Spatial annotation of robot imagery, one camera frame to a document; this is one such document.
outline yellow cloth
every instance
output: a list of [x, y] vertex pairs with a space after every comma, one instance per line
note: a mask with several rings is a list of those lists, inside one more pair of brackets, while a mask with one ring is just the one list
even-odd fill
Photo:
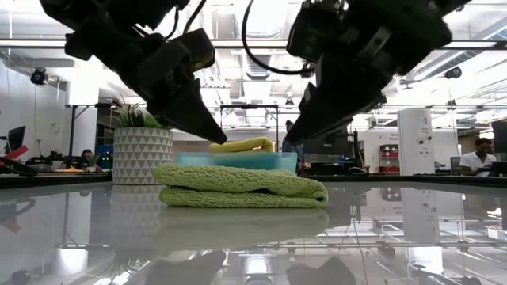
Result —
[[247, 139], [241, 142], [226, 142], [223, 145], [212, 143], [209, 151], [213, 154], [217, 153], [234, 153], [242, 151], [264, 151], [274, 152], [273, 143], [266, 137], [255, 139]]

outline white planter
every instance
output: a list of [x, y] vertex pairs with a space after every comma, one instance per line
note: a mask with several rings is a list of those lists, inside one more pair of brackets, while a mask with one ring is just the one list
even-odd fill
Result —
[[154, 169], [172, 162], [173, 135], [168, 130], [124, 127], [114, 132], [112, 182], [120, 185], [155, 185]]

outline security camera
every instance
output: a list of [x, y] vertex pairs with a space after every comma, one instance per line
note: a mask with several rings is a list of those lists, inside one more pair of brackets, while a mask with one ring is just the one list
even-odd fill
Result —
[[454, 67], [452, 68], [451, 70], [448, 70], [444, 73], [444, 76], [447, 78], [447, 79], [451, 79], [451, 78], [460, 78], [461, 77], [461, 74], [463, 72], [461, 71], [461, 68], [459, 67]]
[[30, 81], [37, 86], [45, 86], [49, 81], [49, 76], [46, 74], [46, 69], [37, 67], [30, 76]]

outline ceiling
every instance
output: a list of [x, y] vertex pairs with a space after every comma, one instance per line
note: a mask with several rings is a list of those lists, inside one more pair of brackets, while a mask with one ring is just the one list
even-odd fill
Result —
[[[197, 0], [180, 15], [177, 33], [195, 9]], [[287, 39], [289, 29], [299, 11], [301, 0], [256, 0], [249, 18], [248, 36], [256, 39]], [[0, 0], [0, 38], [12, 39], [62, 39], [70, 30], [47, 17], [37, 0]], [[209, 0], [203, 13], [192, 29], [204, 28], [211, 39], [239, 39], [238, 23], [246, 7], [245, 0]], [[472, 1], [460, 12], [453, 12], [445, 20], [452, 30], [454, 40], [505, 40], [507, 37], [507, 0]], [[173, 27], [170, 13], [156, 32], [167, 34]], [[301, 68], [300, 59], [288, 55], [284, 50], [256, 50], [265, 63], [282, 69]], [[7, 50], [0, 49], [4, 58]], [[17, 66], [32, 69], [44, 65], [48, 73], [72, 80], [76, 69], [83, 64], [59, 50], [13, 49], [10, 60]], [[299, 76], [270, 74], [252, 64], [238, 48], [222, 48], [216, 52], [216, 65], [201, 70], [202, 97], [210, 111], [220, 121], [220, 104], [278, 104], [285, 105], [288, 99], [297, 105], [308, 82]], [[384, 89], [387, 105], [368, 114], [357, 115], [353, 127], [368, 128], [395, 126], [396, 112], [410, 106], [446, 105], [456, 100], [463, 106], [455, 111], [435, 108], [435, 127], [489, 127], [491, 120], [507, 117], [507, 77], [505, 59], [507, 51], [434, 51], [404, 78], [394, 78]], [[458, 66], [463, 75], [457, 79], [446, 79], [442, 74]], [[141, 101], [110, 70], [104, 69], [98, 76], [102, 83], [102, 97], [124, 97], [129, 102]], [[347, 100], [347, 94], [337, 94]], [[279, 122], [295, 120], [297, 108], [287, 106], [280, 110]], [[275, 126], [273, 111], [263, 108], [254, 110], [224, 110], [224, 127]]]

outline shelving unit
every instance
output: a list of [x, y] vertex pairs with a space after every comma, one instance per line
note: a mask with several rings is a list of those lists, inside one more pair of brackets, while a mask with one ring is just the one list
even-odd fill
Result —
[[379, 148], [379, 173], [399, 175], [399, 148], [397, 144], [382, 145]]

